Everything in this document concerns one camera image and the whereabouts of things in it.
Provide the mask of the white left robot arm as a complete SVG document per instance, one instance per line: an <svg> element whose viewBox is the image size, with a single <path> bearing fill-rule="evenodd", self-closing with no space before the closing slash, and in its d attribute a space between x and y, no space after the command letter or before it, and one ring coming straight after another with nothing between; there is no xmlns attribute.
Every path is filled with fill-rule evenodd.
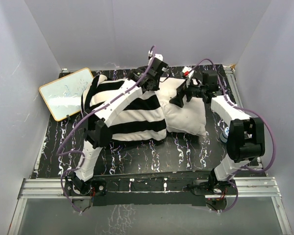
<svg viewBox="0 0 294 235"><path fill-rule="evenodd" d="M84 144L78 168L72 173L75 191L87 195L100 152L112 141L162 140L165 115L156 96L167 63L159 56L127 78L96 75L81 97Z"/></svg>

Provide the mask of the white pillow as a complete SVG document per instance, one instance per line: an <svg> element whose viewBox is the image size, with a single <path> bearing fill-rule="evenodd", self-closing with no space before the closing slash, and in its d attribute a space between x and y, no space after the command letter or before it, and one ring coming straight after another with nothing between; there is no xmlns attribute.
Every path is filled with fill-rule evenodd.
<svg viewBox="0 0 294 235"><path fill-rule="evenodd" d="M206 113L202 98L193 97L187 102L184 97L182 108L170 103L171 98L176 96L176 89L182 83L182 79L168 78L160 83L160 90L156 92L165 116L167 131L205 136Z"/></svg>

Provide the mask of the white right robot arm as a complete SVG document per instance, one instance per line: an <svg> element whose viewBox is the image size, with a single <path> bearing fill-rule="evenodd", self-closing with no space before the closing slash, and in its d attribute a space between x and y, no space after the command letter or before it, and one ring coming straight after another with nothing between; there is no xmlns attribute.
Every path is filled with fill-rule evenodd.
<svg viewBox="0 0 294 235"><path fill-rule="evenodd" d="M176 96L170 103L182 108L184 102L190 102L193 97L202 98L227 124L226 156L210 172L207 182L192 185L193 188L209 189L214 194L220 194L231 183L237 171L264 155L264 122L259 117L250 117L239 110L229 96L223 94L219 89L217 71L205 70L202 73L202 83L198 85L192 81L193 73L190 67L183 68L181 75L184 82L177 87Z"/></svg>

